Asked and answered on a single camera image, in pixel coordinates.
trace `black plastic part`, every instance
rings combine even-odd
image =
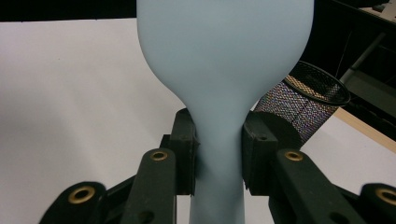
[[[277,143],[260,113],[249,112],[242,131],[242,175],[251,195],[268,195],[270,160],[275,156]]]
[[[171,150],[153,149],[143,156],[120,223],[176,223],[176,156]]]
[[[277,139],[277,147],[300,149],[303,141],[298,131],[287,120],[275,114],[267,112],[256,112],[262,121],[255,125],[262,125],[263,123],[271,130]]]
[[[171,149],[177,157],[177,195],[193,195],[195,188],[195,156],[199,143],[189,111],[177,112],[172,133],[163,136],[161,147]]]
[[[134,184],[134,176],[107,190],[106,224],[120,223],[126,201]]]
[[[81,182],[62,192],[40,224],[99,224],[106,216],[106,189],[100,183]]]
[[[366,184],[358,200],[368,223],[396,223],[396,188],[385,184]]]
[[[282,201],[283,191],[295,213],[294,223],[366,223],[303,152],[279,150],[273,167],[280,185],[270,197]]]

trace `brass grommet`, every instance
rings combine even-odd
[[[168,157],[168,153],[164,151],[156,151],[153,152],[149,157],[154,161],[163,161]]]
[[[375,194],[382,201],[396,205],[396,191],[391,189],[376,189]]]
[[[91,186],[82,186],[78,189],[73,190],[69,194],[70,203],[85,203],[95,194],[95,189]]]
[[[285,153],[286,158],[288,158],[291,161],[302,161],[303,160],[303,155],[298,152],[294,151],[288,151]]]

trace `white surface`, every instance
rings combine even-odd
[[[37,223],[64,189],[136,173],[184,105],[146,65],[135,20],[0,23],[0,223]],[[396,186],[396,155],[337,118],[304,146],[355,193]],[[272,223],[246,194],[246,223]],[[187,223],[189,197],[178,197]]]

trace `wire mesh basket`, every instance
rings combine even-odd
[[[274,123],[274,119],[286,120],[300,135],[296,146],[301,147],[349,99],[349,91],[338,79],[299,61],[282,82],[260,99],[254,111],[268,113]]]

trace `black mesh container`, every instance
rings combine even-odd
[[[281,129],[277,124],[286,121],[289,125],[282,126],[297,131],[299,137],[294,138],[299,139],[292,141],[300,148],[349,99],[349,91],[338,79],[312,64],[298,62],[282,82],[260,99],[254,111],[264,112],[266,122],[273,123],[270,126],[274,129]]]

